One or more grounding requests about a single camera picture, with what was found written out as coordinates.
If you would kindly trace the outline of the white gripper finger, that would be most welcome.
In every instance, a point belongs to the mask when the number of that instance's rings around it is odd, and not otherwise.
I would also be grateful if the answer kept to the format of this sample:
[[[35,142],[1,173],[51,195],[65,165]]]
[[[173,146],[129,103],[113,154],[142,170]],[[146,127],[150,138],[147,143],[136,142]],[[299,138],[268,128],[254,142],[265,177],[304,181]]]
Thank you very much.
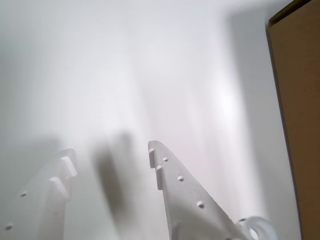
[[[38,170],[0,209],[2,240],[62,240],[66,205],[78,175],[75,151],[65,149]]]
[[[148,142],[150,167],[162,191],[171,240],[245,240],[183,163],[160,141]]]

